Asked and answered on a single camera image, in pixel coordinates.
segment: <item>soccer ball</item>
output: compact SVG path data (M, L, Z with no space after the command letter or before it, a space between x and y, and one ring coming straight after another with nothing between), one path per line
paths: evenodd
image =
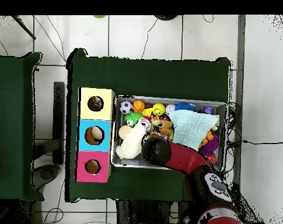
M132 108L132 104L128 101L124 101L120 103L120 111L123 114L128 114L130 112L130 109Z

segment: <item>blue box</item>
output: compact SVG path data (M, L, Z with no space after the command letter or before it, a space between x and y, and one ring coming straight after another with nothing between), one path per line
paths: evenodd
M80 120L79 124L79 151L109 151L111 121L106 120ZM89 127L98 126L104 131L104 140L98 145L90 145L85 141L85 131Z

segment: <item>yellow box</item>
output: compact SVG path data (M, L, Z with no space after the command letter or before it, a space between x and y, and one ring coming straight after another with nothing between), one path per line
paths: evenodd
M115 93L111 89L95 89L90 87L80 87L80 118L83 120L112 120L113 99ZM103 101L103 108L100 111L92 111L88 107L88 101L91 97L97 96Z

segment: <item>pink box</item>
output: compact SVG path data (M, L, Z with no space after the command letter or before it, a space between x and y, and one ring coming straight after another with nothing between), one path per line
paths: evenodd
M100 170L96 174L90 174L85 169L85 164L89 160L97 160ZM77 163L76 182L106 183L111 172L109 152L102 151L79 151Z

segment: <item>light blue towel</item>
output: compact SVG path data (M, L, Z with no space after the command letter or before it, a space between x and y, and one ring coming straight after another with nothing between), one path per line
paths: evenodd
M210 114L177 110L169 113L174 126L173 142L198 151L207 132L217 123L218 117Z

